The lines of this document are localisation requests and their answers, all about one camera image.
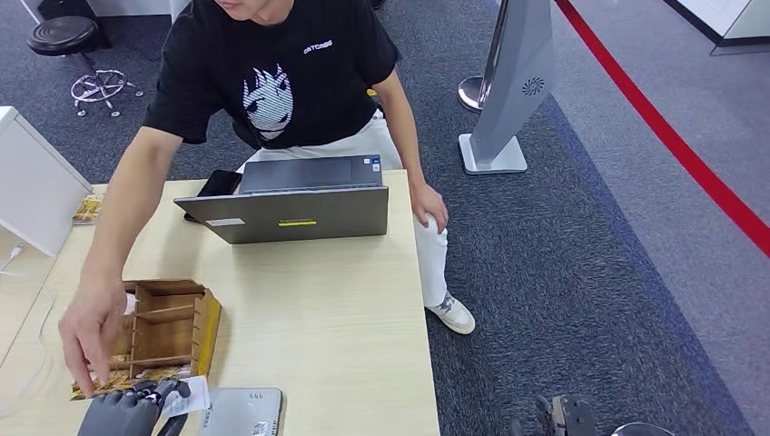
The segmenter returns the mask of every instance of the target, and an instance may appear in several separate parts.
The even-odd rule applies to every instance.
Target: black stool seat
[[[90,18],[59,16],[33,29],[26,43],[39,55],[72,55],[86,48],[98,30],[99,27]]]

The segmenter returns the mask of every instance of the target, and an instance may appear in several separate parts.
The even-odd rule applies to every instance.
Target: wooden file holder
[[[136,296],[134,313],[123,317],[113,370],[133,379],[145,369],[190,365],[190,375],[208,375],[222,307],[212,292],[192,280],[125,282]]]

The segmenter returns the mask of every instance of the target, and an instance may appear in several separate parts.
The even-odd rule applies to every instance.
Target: man's left hand
[[[410,183],[411,210],[417,216],[423,227],[428,228],[428,216],[430,213],[436,218],[439,225],[439,233],[443,232],[449,221],[449,212],[441,194],[425,182]]]

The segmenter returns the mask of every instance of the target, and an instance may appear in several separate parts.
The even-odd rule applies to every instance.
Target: red line on floor
[[[586,43],[588,49],[596,57],[602,67],[615,82],[620,92],[639,112],[645,123],[655,132],[655,135],[668,148],[668,151],[682,164],[688,173],[696,180],[712,200],[733,220],[738,227],[770,257],[770,227],[754,213],[719,177],[706,165],[703,160],[690,148],[681,136],[674,130],[663,115],[653,106],[641,90],[634,84],[612,54],[599,41],[586,20],[580,16],[577,9],[568,0],[556,0],[561,12]]]

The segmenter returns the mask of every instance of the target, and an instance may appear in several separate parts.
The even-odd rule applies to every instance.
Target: white pants
[[[331,144],[307,147],[291,147],[281,150],[261,149],[247,162],[281,159],[308,159],[314,157],[352,156],[356,154],[379,154],[383,170],[402,168],[399,153],[390,139],[388,125],[378,111],[357,134]],[[246,163],[238,173],[243,173]],[[444,280],[444,263],[447,261],[447,230],[439,233],[439,227],[432,215],[428,215],[429,226],[425,228],[414,221],[414,237],[417,244],[417,259],[420,265],[422,301],[426,307],[435,307],[444,301],[447,283]]]

